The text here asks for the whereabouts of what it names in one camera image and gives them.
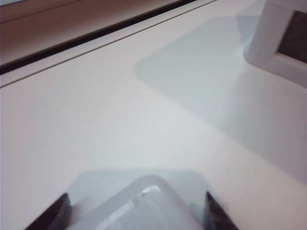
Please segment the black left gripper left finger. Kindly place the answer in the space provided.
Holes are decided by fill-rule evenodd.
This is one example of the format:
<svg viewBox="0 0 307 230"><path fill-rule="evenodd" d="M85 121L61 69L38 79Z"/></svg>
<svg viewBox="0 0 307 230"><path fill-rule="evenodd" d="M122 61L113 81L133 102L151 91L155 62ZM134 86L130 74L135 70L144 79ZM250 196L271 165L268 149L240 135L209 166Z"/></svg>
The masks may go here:
<svg viewBox="0 0 307 230"><path fill-rule="evenodd" d="M62 194L26 230L65 230L70 222L72 206L68 193Z"/></svg>

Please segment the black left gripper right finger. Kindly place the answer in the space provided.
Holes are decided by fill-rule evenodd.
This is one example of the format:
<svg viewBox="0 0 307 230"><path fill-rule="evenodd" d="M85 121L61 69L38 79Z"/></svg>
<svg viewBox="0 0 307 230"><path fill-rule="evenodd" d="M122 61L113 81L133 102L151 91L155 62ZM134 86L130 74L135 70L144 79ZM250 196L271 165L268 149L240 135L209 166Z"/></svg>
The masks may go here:
<svg viewBox="0 0 307 230"><path fill-rule="evenodd" d="M208 230L238 230L238 227L226 214L219 203L209 191L206 192L207 214L206 223Z"/></svg>

